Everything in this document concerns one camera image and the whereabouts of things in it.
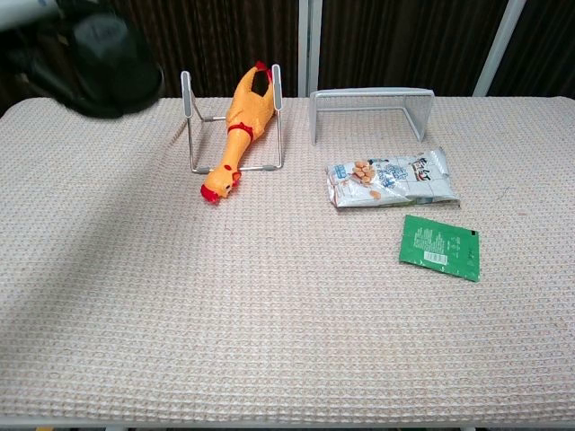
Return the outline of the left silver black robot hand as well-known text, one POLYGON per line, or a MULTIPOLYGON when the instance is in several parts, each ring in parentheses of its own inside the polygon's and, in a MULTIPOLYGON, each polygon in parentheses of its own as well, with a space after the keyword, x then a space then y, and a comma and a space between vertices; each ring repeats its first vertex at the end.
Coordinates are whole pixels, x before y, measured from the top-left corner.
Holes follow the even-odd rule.
POLYGON ((1 3, 1 67, 23 79, 31 92, 69 109, 75 107, 75 92, 46 62, 38 35, 43 25, 62 22, 76 11, 76 1, 1 3))

